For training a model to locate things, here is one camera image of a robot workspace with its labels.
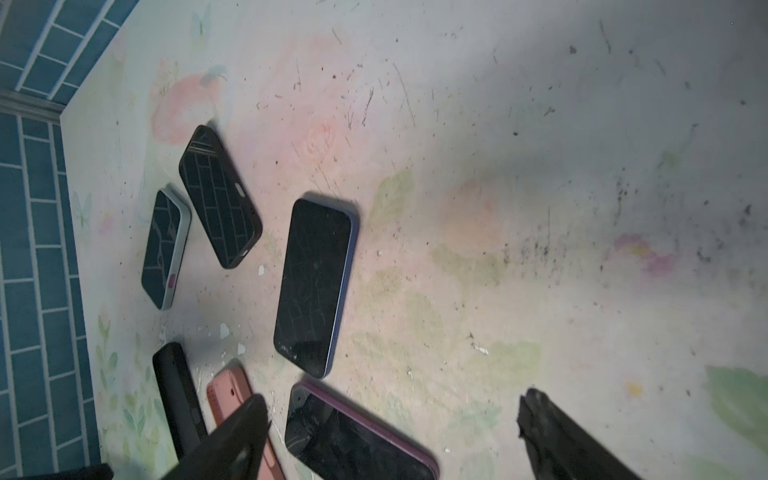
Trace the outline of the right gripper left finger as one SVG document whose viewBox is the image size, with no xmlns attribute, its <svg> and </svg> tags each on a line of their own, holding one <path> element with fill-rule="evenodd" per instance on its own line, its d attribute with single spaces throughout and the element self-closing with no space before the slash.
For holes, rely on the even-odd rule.
<svg viewBox="0 0 768 480">
<path fill-rule="evenodd" d="M 257 479 L 269 426 L 266 401 L 254 394 L 164 479 Z"/>
</svg>

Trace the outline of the black phone case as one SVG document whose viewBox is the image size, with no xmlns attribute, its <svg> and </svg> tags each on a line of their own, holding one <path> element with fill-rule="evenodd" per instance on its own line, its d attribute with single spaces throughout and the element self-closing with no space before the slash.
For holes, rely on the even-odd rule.
<svg viewBox="0 0 768 480">
<path fill-rule="evenodd" d="M 182 345 L 169 342 L 152 357 L 153 369 L 179 461 L 208 435 Z"/>
<path fill-rule="evenodd" d="M 178 170 L 221 267 L 237 267 L 260 239 L 263 225 L 213 128 L 196 127 Z"/>
</svg>

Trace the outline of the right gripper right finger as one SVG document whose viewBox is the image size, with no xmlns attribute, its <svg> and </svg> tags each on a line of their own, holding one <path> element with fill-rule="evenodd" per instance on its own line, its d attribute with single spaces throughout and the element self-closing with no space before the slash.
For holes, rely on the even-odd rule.
<svg viewBox="0 0 768 480">
<path fill-rule="evenodd" d="M 541 390 L 520 397 L 517 424 L 536 479 L 638 477 Z"/>
</svg>

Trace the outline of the black phone screen up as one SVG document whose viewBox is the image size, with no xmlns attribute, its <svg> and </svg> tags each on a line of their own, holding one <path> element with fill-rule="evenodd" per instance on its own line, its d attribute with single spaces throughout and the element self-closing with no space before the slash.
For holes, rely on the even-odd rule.
<svg viewBox="0 0 768 480">
<path fill-rule="evenodd" d="M 141 285 L 158 310 L 171 308 L 192 214 L 176 189 L 158 190 L 141 271 Z"/>
</svg>

